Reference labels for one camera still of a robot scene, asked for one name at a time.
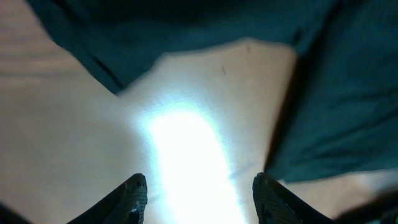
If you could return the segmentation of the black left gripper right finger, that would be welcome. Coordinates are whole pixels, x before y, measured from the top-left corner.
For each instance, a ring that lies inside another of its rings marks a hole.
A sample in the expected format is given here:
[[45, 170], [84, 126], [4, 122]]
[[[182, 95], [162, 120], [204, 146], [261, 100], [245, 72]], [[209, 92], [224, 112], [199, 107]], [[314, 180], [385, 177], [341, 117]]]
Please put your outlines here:
[[259, 224], [334, 224], [264, 172], [254, 178], [252, 191]]

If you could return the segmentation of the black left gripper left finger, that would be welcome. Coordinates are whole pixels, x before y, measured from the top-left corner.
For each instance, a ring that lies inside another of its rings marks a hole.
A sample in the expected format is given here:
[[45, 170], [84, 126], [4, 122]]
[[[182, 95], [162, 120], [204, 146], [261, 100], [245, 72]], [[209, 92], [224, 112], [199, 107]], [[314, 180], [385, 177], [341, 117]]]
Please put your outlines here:
[[68, 224], [143, 224], [147, 202], [146, 178], [136, 173]]

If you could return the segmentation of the black shorts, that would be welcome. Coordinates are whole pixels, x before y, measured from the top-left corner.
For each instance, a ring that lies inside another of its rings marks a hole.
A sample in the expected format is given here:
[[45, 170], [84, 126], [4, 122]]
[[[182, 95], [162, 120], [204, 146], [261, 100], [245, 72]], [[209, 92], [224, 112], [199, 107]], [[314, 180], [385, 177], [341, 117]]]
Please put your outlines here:
[[397, 2], [30, 0], [50, 38], [118, 94], [163, 53], [242, 37], [291, 46], [296, 86], [266, 170], [288, 182], [397, 167]]

